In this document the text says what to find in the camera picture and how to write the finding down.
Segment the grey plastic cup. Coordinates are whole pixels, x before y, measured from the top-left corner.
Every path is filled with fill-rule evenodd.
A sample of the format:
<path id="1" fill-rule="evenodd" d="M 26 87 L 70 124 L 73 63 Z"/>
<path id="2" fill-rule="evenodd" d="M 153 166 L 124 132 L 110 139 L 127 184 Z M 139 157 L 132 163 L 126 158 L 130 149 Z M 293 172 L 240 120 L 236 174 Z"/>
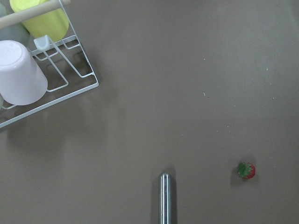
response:
<path id="1" fill-rule="evenodd" d="M 29 43 L 30 34 L 21 23 L 17 23 L 0 30 L 0 40 L 20 42 L 24 46 Z"/>

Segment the red strawberry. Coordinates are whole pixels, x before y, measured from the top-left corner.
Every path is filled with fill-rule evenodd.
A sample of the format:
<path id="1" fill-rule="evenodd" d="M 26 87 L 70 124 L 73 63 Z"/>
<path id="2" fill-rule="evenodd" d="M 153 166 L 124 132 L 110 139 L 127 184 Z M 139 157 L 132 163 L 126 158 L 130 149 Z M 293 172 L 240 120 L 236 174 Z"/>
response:
<path id="1" fill-rule="evenodd" d="M 237 173 L 242 179 L 250 179 L 255 176 L 256 169 L 253 164 L 244 161 L 238 164 Z"/>

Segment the pink plastic cup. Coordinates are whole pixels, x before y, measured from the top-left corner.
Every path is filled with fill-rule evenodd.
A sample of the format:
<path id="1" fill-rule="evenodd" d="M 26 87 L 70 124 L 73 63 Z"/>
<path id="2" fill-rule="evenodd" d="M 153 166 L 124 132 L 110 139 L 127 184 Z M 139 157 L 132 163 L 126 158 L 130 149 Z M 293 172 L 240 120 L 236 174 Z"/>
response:
<path id="1" fill-rule="evenodd" d="M 0 94 L 13 105 L 29 105 L 41 99 L 48 81 L 27 48 L 16 41 L 0 42 Z"/>

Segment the steel muddler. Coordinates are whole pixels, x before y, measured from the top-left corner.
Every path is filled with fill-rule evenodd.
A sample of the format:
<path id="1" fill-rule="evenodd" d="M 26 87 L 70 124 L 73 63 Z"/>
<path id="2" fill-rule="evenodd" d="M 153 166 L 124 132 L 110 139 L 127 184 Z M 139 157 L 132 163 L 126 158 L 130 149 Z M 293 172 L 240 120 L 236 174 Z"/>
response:
<path id="1" fill-rule="evenodd" d="M 159 176 L 159 223 L 172 223 L 172 178 L 167 172 Z"/>

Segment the yellow plastic cup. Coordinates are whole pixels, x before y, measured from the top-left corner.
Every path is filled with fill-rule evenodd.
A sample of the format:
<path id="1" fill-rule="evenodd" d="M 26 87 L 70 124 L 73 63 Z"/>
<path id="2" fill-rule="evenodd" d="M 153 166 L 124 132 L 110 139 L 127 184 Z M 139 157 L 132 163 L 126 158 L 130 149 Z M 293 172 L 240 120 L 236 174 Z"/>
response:
<path id="1" fill-rule="evenodd" d="M 46 0 L 10 0 L 10 7 L 16 13 L 30 7 L 45 3 Z M 68 32 L 69 21 L 62 9 L 36 16 L 22 22 L 34 38 L 48 35 L 52 41 L 62 39 Z"/>

